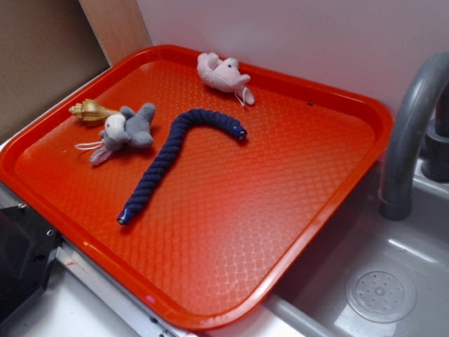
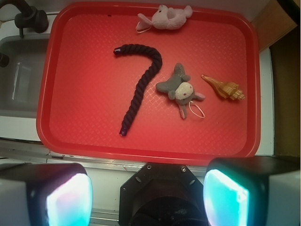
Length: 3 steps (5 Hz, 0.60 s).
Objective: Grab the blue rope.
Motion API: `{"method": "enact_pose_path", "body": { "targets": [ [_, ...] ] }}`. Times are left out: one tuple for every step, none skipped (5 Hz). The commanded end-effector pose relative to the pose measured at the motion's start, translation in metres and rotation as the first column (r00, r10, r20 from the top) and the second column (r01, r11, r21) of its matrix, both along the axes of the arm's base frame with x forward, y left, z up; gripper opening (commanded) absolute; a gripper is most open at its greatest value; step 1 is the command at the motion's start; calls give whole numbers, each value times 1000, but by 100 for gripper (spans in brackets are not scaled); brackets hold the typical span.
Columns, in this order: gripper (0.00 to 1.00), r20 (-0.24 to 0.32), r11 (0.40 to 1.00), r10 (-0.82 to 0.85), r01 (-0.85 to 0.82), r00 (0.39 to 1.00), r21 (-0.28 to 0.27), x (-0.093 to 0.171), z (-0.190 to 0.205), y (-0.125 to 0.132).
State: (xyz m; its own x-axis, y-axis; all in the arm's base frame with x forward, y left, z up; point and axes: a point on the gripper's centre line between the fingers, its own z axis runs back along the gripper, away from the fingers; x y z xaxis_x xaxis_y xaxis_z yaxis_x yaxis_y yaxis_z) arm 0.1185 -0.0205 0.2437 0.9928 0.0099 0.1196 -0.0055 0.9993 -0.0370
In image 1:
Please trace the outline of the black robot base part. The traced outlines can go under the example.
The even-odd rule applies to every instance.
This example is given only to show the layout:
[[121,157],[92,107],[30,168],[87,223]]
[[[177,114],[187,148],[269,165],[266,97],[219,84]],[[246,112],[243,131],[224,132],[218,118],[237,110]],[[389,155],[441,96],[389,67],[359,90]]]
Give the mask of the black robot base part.
[[46,291],[60,233],[31,206],[1,210],[1,325]]

